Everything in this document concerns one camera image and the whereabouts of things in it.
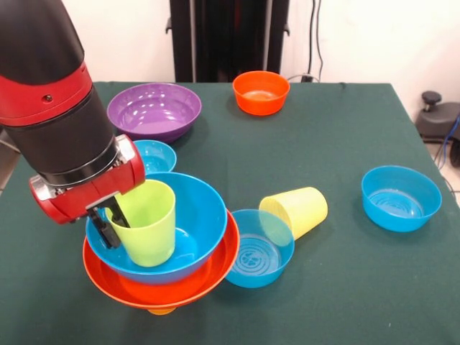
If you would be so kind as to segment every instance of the yellow cup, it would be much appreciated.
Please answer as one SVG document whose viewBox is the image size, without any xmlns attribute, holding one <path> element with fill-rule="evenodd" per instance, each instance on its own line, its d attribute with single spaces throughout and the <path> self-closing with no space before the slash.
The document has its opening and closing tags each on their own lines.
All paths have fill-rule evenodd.
<svg viewBox="0 0 460 345">
<path fill-rule="evenodd" d="M 267 196 L 260 202 L 259 209 L 281 218 L 293 232 L 294 239 L 309 232 L 328 215 L 324 195 L 313 187 Z"/>
</svg>

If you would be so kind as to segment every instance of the white wall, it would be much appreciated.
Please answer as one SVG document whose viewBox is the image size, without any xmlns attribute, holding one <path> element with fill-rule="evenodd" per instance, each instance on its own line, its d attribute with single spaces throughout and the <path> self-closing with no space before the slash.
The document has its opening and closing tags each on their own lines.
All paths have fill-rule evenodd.
<svg viewBox="0 0 460 345">
<path fill-rule="evenodd" d="M 63 0 L 95 81 L 174 81 L 169 0 Z"/>
<path fill-rule="evenodd" d="M 63 1 L 95 81 L 174 81 L 169 0 Z M 286 77 L 306 71 L 311 4 L 290 0 Z M 323 81 L 391 83 L 412 117 L 426 89 L 460 101 L 459 0 L 323 0 L 320 24 Z"/>
<path fill-rule="evenodd" d="M 304 73 L 312 1 L 290 0 L 281 73 Z M 427 89 L 460 101 L 459 0 L 323 0 L 322 81 L 389 82 L 411 117 Z M 313 57 L 313 74 L 319 60 Z"/>
</svg>

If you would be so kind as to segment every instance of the red bowl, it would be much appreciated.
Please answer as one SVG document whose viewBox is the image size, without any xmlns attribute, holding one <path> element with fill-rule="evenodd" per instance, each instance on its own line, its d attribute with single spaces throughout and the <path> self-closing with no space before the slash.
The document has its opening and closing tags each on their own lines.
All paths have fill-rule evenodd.
<svg viewBox="0 0 460 345">
<path fill-rule="evenodd" d="M 290 90 L 281 75 L 266 70 L 253 70 L 238 75 L 233 82 L 236 103 L 242 111 L 255 116 L 279 111 Z"/>
<path fill-rule="evenodd" d="M 229 273 L 239 248 L 236 222 L 227 211 L 228 221 L 222 241 L 208 261 L 187 278 L 167 285 L 147 285 L 128 280 L 103 263 L 83 243 L 83 264 L 93 284 L 110 298 L 125 305 L 164 315 L 175 308 L 194 302 L 212 291 Z"/>
</svg>

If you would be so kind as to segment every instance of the bowl rim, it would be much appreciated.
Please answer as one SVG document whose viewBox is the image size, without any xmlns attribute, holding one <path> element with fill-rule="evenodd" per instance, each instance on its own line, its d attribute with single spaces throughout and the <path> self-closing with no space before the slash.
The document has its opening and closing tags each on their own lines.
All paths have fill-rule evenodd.
<svg viewBox="0 0 460 345">
<path fill-rule="evenodd" d="M 256 209 L 256 208 L 242 208 L 240 210 L 233 211 L 233 212 L 231 212 L 231 215 L 234 217 L 235 222 L 236 222 L 236 227 L 238 228 L 238 233 L 240 235 L 240 244 L 241 244 L 241 235 L 242 234 L 240 232 L 240 228 L 239 228 L 238 221 L 236 219 L 235 214 L 237 214 L 237 213 L 248 213 L 248 212 L 251 212 L 251 213 L 257 212 L 257 213 L 267 214 L 268 216 L 272 216 L 272 217 L 275 217 L 276 219 L 279 219 L 284 225 L 286 225 L 286 229 L 288 230 L 288 232 L 289 232 L 289 234 L 291 236 L 291 239 L 292 239 L 292 241 L 289 242 L 290 243 L 290 253 L 288 255 L 288 258 L 287 258 L 286 262 L 284 262 L 276 270 L 271 271 L 270 273 L 263 274 L 263 275 L 245 275 L 245 274 L 240 273 L 240 272 L 234 272 L 233 275 L 238 275 L 240 277 L 251 277 L 252 279 L 255 279 L 255 278 L 261 278 L 261 277 L 267 277 L 267 276 L 270 276 L 270 275 L 274 275 L 275 273 L 284 270 L 286 265 L 293 258 L 293 255 L 294 255 L 294 252 L 295 252 L 295 238 L 294 238 L 293 232 L 290 230 L 290 227 L 280 217 L 278 217 L 278 216 L 276 216 L 273 213 L 270 213 L 268 211 L 263 211 L 263 210 L 259 210 L 259 209 Z"/>
<path fill-rule="evenodd" d="M 196 178 L 194 176 L 191 176 L 191 175 L 187 175 L 187 174 L 183 174 L 181 172 L 154 172 L 152 174 L 148 174 L 146 175 L 146 180 L 147 179 L 150 179 L 150 180 L 155 180 L 155 176 L 158 176 L 159 174 L 171 174 L 171 175 L 182 175 L 182 176 L 186 176 L 187 178 L 192 178 L 194 180 L 197 180 L 198 182 L 200 183 L 203 183 L 205 184 L 206 186 L 208 186 L 212 191 L 213 193 L 216 194 L 216 196 L 218 197 L 218 203 L 221 204 L 221 206 L 223 207 L 223 209 L 225 210 L 225 221 L 224 221 L 224 229 L 223 231 L 219 234 L 219 237 L 216 241 L 216 243 L 211 246 L 208 251 L 201 255 L 199 258 L 193 260 L 193 262 L 185 265 L 185 266 L 182 266 L 182 267 L 178 267 L 178 268 L 175 268 L 173 270 L 167 270 L 167 271 L 161 271 L 161 272 L 139 272 L 139 271 L 134 271 L 134 270 L 128 270 L 127 268 L 123 268 L 123 267 L 120 267 L 118 265 L 115 265 L 113 262 L 110 262 L 108 261 L 105 257 L 101 257 L 98 255 L 98 251 L 96 251 L 93 246 L 91 245 L 91 241 L 89 240 L 88 238 L 88 244 L 89 246 L 91 247 L 91 250 L 93 250 L 94 254 L 99 258 L 101 259 L 102 262 L 104 262 L 106 265 L 108 265 L 110 268 L 112 268 L 113 270 L 116 270 L 118 272 L 123 272 L 123 273 L 127 273 L 127 274 L 130 274 L 130 275 L 136 275 L 136 276 L 143 276 L 143 277 L 159 277 L 159 276 L 166 276 L 166 275 L 171 275 L 173 273 L 176 273 L 176 272 L 180 272 L 180 271 L 183 271 L 183 270 L 187 270 L 189 268 L 191 268 L 192 266 L 198 264 L 199 262 L 203 261 L 205 258 L 209 257 L 209 255 L 211 255 L 213 253 L 213 251 L 216 249 L 216 247 L 219 245 L 219 243 L 222 241 L 223 237 L 224 237 L 224 234 L 226 232 L 226 228 L 227 228 L 227 225 L 228 225 L 228 222 L 229 222 L 229 217 L 228 217 L 228 213 L 227 213 L 227 208 L 225 206 L 225 203 L 224 203 L 224 200 L 222 199 L 222 197 L 220 196 L 219 193 L 217 193 L 217 190 L 214 189 L 211 185 L 209 185 L 208 183 L 206 183 L 205 181 L 203 180 L 200 180 L 199 178 Z M 87 232 L 87 228 L 88 228 L 88 224 L 89 224 L 89 217 L 87 217 L 86 219 L 86 226 L 85 226 L 85 234 L 86 236 L 88 236 L 88 232 Z"/>
<path fill-rule="evenodd" d="M 118 124 L 114 123 L 115 111 L 111 111 L 111 108 L 114 106 L 114 103 L 116 102 L 116 100 L 118 98 L 122 97 L 125 93 L 128 93 L 130 91 L 136 90 L 138 88 L 144 88 L 146 86 L 156 86 L 156 85 L 159 85 L 159 86 L 163 85 L 163 86 L 168 86 L 168 87 L 173 87 L 173 88 L 182 88 L 183 90 L 185 90 L 188 93 L 190 93 L 198 101 L 198 111 L 196 112 L 196 114 L 190 120 L 188 120 L 186 123 L 184 123 L 184 125 L 182 125 L 181 127 L 176 128 L 176 129 L 172 129 L 172 130 L 170 130 L 168 132 L 150 132 L 150 133 L 136 132 L 136 131 L 125 129 L 125 128 L 119 126 Z M 130 134 L 133 134 L 133 135 L 137 135 L 137 136 L 146 136 L 146 135 L 168 135 L 170 133 L 179 131 L 181 129 L 188 128 L 200 116 L 200 113 L 201 113 L 202 110 L 203 110 L 203 103 L 201 102 L 200 97 L 194 91 L 190 90 L 189 88 L 186 88 L 185 86 L 182 86 L 182 85 L 178 85 L 177 83 L 153 82 L 153 83 L 140 83 L 140 84 L 137 84 L 135 86 L 125 88 L 123 91 L 118 92 L 114 97 L 112 97 L 112 99 L 110 100 L 109 104 L 107 105 L 106 113 L 107 113 L 107 117 L 109 118 L 109 121 L 116 128 L 118 128 L 119 130 L 121 130 L 121 131 L 123 131 L 125 133 L 130 133 Z"/>
<path fill-rule="evenodd" d="M 260 73 L 260 72 L 263 72 L 263 73 L 266 73 L 266 74 L 270 74 L 270 75 L 276 75 L 280 80 L 283 80 L 287 83 L 287 90 L 286 92 L 284 92 L 284 94 L 282 94 L 281 96 L 277 96 L 276 98 L 271 98 L 271 99 L 267 99 L 267 100 L 260 100 L 260 99 L 252 99 L 252 98 L 248 98 L 246 97 L 245 95 L 243 95 L 241 92 L 239 92 L 236 87 L 235 87 L 235 83 L 238 79 L 244 77 L 244 76 L 247 76 L 247 75 L 251 75 L 251 74 L 254 74 L 254 73 Z M 269 70 L 250 70 L 248 72 L 244 72 L 240 75 L 238 75 L 234 80 L 233 80 L 233 83 L 231 83 L 231 86 L 233 88 L 233 91 L 235 92 L 236 95 L 244 98 L 244 99 L 247 99 L 247 100 L 250 100 L 251 102 L 255 102 L 255 103 L 267 103 L 267 102 L 271 102 L 271 101 L 277 101 L 277 100 L 280 100 L 284 97 L 286 97 L 286 95 L 289 93 L 290 91 L 290 83 L 289 81 L 284 78 L 282 75 L 280 75 L 279 73 L 275 73 L 275 72 L 270 72 Z"/>
<path fill-rule="evenodd" d="M 150 174 L 156 174 L 156 173 L 171 173 L 174 168 L 175 168 L 175 165 L 177 164 L 178 162 L 178 155 L 175 153 L 175 150 L 168 144 L 164 143 L 164 142 L 161 142 L 159 140 L 153 140 L 153 139 L 139 139 L 139 140 L 134 140 L 133 143 L 134 145 L 136 145 L 136 143 L 151 143 L 151 144 L 156 144 L 156 145 L 159 145 L 161 147 L 164 147 L 165 149 L 167 149 L 169 152 L 172 152 L 172 155 L 174 157 L 174 161 L 172 162 L 172 166 L 171 168 L 168 170 L 168 171 L 157 171 L 157 172 L 150 172 L 148 175 Z"/>
<path fill-rule="evenodd" d="M 436 194 L 438 195 L 439 197 L 439 204 L 438 206 L 436 207 L 436 209 L 433 211 L 433 212 L 430 212 L 428 214 L 425 214 L 421 217 L 415 217 L 415 218 L 408 218 L 408 217 L 404 217 L 404 216 L 399 216 L 397 214 L 393 214 L 393 213 L 390 213 L 386 210 L 384 210 L 383 208 L 380 208 L 378 205 L 375 205 L 373 202 L 370 201 L 369 199 L 369 196 L 364 192 L 364 183 L 365 183 L 365 180 L 367 178 L 369 178 L 369 175 L 371 173 L 374 173 L 376 170 L 382 170 L 382 169 L 387 169 L 387 168 L 396 168 L 396 169 L 400 169 L 400 170 L 407 170 L 407 171 L 410 171 L 412 173 L 415 173 L 416 175 L 420 176 L 422 179 L 426 180 L 428 182 L 428 184 L 432 185 L 434 187 L 434 190 L 436 191 Z M 399 218 L 399 219 L 429 219 L 431 218 L 435 213 L 437 213 L 439 211 L 439 209 L 441 208 L 442 206 L 442 203 L 443 203 L 443 196 L 442 196 L 442 193 L 441 191 L 439 190 L 439 187 L 438 185 L 436 185 L 433 180 L 431 180 L 427 175 L 421 173 L 420 171 L 417 171 L 415 169 L 412 169 L 411 167 L 405 167 L 403 165 L 380 165 L 380 166 L 377 166 L 377 167 L 373 167 L 372 169 L 368 170 L 364 176 L 362 177 L 361 179 L 361 193 L 362 193 L 362 196 L 363 198 L 366 198 L 371 204 L 373 207 L 375 208 L 378 208 L 379 210 L 381 210 L 382 212 L 385 212 L 386 214 L 389 214 L 391 215 L 392 217 L 395 217 L 395 218 Z"/>
<path fill-rule="evenodd" d="M 126 300 L 124 300 L 123 298 L 119 298 L 119 297 L 116 297 L 115 295 L 112 295 L 111 293 L 109 293 L 106 289 L 103 289 L 93 278 L 92 275 L 90 275 L 88 273 L 88 268 L 87 268 L 87 264 L 85 262 L 85 251 L 87 248 L 89 248 L 90 250 L 93 250 L 91 248 L 91 245 L 89 244 L 89 240 L 88 240 L 88 237 L 85 236 L 85 239 L 83 240 L 83 250 L 82 250 L 82 255 L 83 255 L 83 266 L 85 267 L 85 271 L 86 271 L 86 274 L 87 276 L 89 276 L 89 279 L 93 282 L 93 284 L 102 292 L 104 293 L 105 295 L 109 296 L 110 298 L 113 298 L 114 300 L 116 300 L 117 302 L 120 302 L 124 305 L 128 305 L 130 307 L 133 307 L 133 308 L 140 308 L 140 309 L 165 309 L 165 308 L 177 308 L 177 307 L 180 307 L 180 306 L 183 306 L 183 305 L 187 305 L 189 303 L 192 303 L 196 300 L 199 300 L 200 298 L 202 298 L 203 296 L 207 295 L 209 292 L 211 292 L 218 284 L 220 284 L 220 282 L 222 280 L 224 280 L 225 276 L 228 275 L 228 273 L 230 272 L 231 268 L 233 267 L 235 261 L 236 261 L 236 258 L 238 257 L 238 249 L 239 249 L 239 231 L 238 231 L 238 224 L 236 223 L 236 221 L 234 220 L 234 217 L 231 215 L 231 212 L 226 209 L 226 215 L 228 216 L 227 218 L 230 218 L 230 222 L 234 225 L 234 233 L 236 234 L 236 252 L 234 253 L 233 255 L 233 258 L 231 260 L 231 262 L 229 263 L 229 266 L 226 268 L 226 270 L 224 272 L 222 272 L 222 275 L 216 279 L 215 282 L 213 282 L 213 284 L 208 287 L 207 289 L 201 291 L 200 293 L 196 293 L 195 295 L 185 299 L 185 300 L 182 300 L 182 301 L 179 301 L 177 303 L 170 303 L 170 304 L 164 304 L 164 305 L 146 305 L 146 304 L 141 304 L 141 303 L 130 303 Z"/>
</svg>

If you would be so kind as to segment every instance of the large blue bowl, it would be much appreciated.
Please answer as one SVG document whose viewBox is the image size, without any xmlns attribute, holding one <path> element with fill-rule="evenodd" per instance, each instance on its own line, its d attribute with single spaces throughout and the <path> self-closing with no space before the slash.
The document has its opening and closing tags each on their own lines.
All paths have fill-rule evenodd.
<svg viewBox="0 0 460 345">
<path fill-rule="evenodd" d="M 221 196 L 198 178 L 177 172 L 157 172 L 147 179 L 162 181 L 175 193 L 176 238 L 171 258 L 155 267 L 141 267 L 130 260 L 123 245 L 107 249 L 89 220 L 86 222 L 88 243 L 103 262 L 124 277 L 151 285 L 177 282 L 200 268 L 222 240 L 227 225 L 226 207 Z"/>
</svg>

